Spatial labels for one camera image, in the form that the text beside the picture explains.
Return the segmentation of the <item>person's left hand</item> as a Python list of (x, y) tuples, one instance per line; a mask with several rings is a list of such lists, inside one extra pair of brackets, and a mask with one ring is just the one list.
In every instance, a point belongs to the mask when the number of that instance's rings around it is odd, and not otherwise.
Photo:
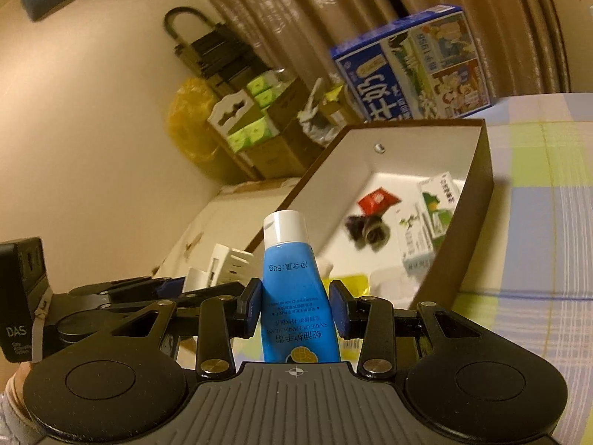
[(6, 395), (19, 405), (24, 404), (24, 383), (34, 366), (35, 364), (31, 362), (20, 363), (15, 373), (7, 381), (7, 385), (5, 388)]

